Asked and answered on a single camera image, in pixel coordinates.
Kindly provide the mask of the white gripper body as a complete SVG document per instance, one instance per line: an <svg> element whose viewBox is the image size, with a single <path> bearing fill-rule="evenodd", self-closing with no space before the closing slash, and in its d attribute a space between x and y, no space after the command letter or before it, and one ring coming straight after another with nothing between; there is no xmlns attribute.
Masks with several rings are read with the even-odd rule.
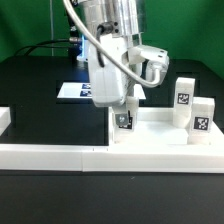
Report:
<svg viewBox="0 0 224 224"><path fill-rule="evenodd" d="M123 37L114 38L111 34L98 35L96 39L117 61L123 63L138 76L142 73L142 64L131 65L128 60L127 42ZM88 72L92 100L97 107L121 106L131 93L135 81L117 68L101 54L104 66L99 64L97 50L89 46Z"/></svg>

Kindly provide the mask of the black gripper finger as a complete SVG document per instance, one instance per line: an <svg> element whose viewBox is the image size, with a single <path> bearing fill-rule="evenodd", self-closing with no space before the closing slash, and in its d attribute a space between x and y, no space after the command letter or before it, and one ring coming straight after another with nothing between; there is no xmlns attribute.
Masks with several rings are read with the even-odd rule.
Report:
<svg viewBox="0 0 224 224"><path fill-rule="evenodd" d="M127 127L130 124L129 116L127 114L115 115L116 125L119 127Z"/></svg>

